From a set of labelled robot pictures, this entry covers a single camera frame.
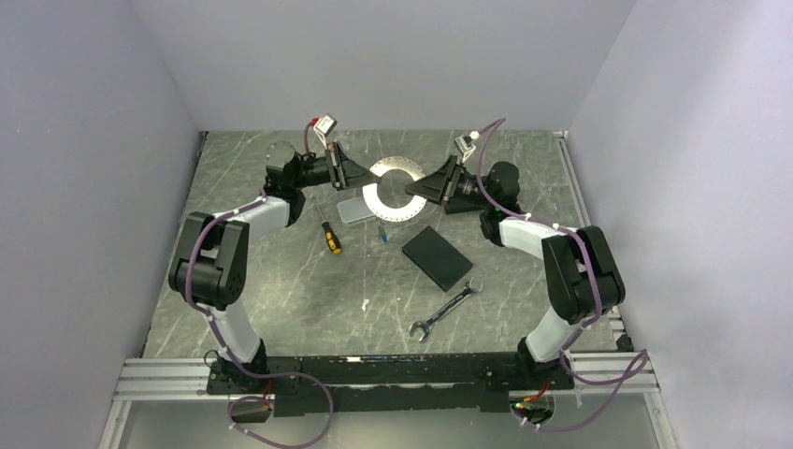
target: screwdriver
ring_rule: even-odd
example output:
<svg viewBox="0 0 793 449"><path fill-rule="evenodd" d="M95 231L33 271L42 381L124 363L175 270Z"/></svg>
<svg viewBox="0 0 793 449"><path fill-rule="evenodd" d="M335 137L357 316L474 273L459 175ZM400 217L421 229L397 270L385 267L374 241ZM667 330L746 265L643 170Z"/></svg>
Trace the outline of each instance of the screwdriver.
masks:
<svg viewBox="0 0 793 449"><path fill-rule="evenodd" d="M324 239L327 240L327 248L333 254L341 254L341 243L339 242L339 238L336 237L336 233L333 232L333 228L330 227L330 223L328 223L324 218L324 215L322 214L322 208L320 208L320 203L318 203L317 198L313 196L311 199L314 201L314 205L320 212L320 218L323 220Z"/></svg>

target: white wall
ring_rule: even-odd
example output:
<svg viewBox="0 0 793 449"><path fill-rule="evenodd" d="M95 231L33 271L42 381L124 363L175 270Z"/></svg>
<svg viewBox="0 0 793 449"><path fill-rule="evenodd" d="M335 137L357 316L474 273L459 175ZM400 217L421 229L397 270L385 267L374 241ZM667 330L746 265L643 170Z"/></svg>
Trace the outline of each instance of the white wall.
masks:
<svg viewBox="0 0 793 449"><path fill-rule="evenodd" d="M133 3L202 129L568 129L635 0Z"/></svg>
<svg viewBox="0 0 793 449"><path fill-rule="evenodd" d="M0 4L0 447L91 448L140 350L197 128L125 0Z"/></svg>
<svg viewBox="0 0 793 449"><path fill-rule="evenodd" d="M570 138L682 447L793 446L793 4L640 0Z"/></svg>

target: silver wrench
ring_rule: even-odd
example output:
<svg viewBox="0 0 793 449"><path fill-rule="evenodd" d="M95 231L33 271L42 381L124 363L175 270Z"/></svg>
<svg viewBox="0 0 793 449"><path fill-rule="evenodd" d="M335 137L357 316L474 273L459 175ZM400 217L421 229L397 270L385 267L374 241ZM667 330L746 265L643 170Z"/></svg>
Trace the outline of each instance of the silver wrench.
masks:
<svg viewBox="0 0 793 449"><path fill-rule="evenodd" d="M413 332L416 329L422 329L424 335L419 339L419 341L426 341L429 338L429 332L432 329L432 326L440 321L440 318L443 318L446 313L449 313L455 307L459 306L461 302L465 301L471 295L476 295L480 293L484 289L484 283L478 282L478 285L473 282L476 278L471 278L466 282L466 288L457 295L453 297L449 302L443 305L438 311L432 314L426 321L417 321L411 325L411 337L413 336Z"/></svg>

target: round metal base plate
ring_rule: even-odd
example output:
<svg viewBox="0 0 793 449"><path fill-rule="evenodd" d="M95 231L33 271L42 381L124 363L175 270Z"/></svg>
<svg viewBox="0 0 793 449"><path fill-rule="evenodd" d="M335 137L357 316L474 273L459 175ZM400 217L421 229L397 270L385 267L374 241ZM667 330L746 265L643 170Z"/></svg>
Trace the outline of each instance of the round metal base plate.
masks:
<svg viewBox="0 0 793 449"><path fill-rule="evenodd" d="M425 176L424 171L413 162L411 159L402 156L388 156L377 161L370 169L372 173L377 176L382 176L391 170L402 170L411 175L414 181L418 181ZM409 220L424 208L426 198L413 196L411 202L407 206L399 209L389 208L384 205L377 196L377 184L368 184L363 188L364 200L367 206L377 217L384 219L386 222L404 222Z"/></svg>

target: gray marble tabletop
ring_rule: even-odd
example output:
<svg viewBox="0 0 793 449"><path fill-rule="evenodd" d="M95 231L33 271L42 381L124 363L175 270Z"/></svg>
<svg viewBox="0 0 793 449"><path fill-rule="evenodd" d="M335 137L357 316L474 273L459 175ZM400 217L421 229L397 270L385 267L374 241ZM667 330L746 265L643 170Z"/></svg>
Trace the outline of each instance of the gray marble tabletop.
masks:
<svg viewBox="0 0 793 449"><path fill-rule="evenodd" d="M425 173L456 152L454 130L337 131L348 155L364 167L389 155L406 156ZM519 202L524 210L562 224L579 226L571 180L551 132L502 131L493 136L485 169L506 160L521 170ZM185 213L229 210L252 200L264 184L267 150L276 142L302 149L298 131L210 133ZM319 150L314 140L312 148ZM467 166L475 170L477 157ZM407 175L390 172L378 187L386 204L402 206ZM427 204L413 219L386 224L383 242L376 222L344 225L336 205L360 196L360 189L331 186L305 189L315 196L339 236L342 254L325 246L317 210L307 202L297 223L251 242L248 279L242 294L255 331L270 355L387 355L513 351L549 307L542 262L498 248L482 237L478 212L445 215ZM402 254L401 247L432 226L473 262L470 275L484 291L437 323L427 342L408 328L459 293L464 281L444 294ZM216 347L200 314L164 284L151 323L146 357L197 357ZM607 320L584 333L573 348L615 349Z"/></svg>

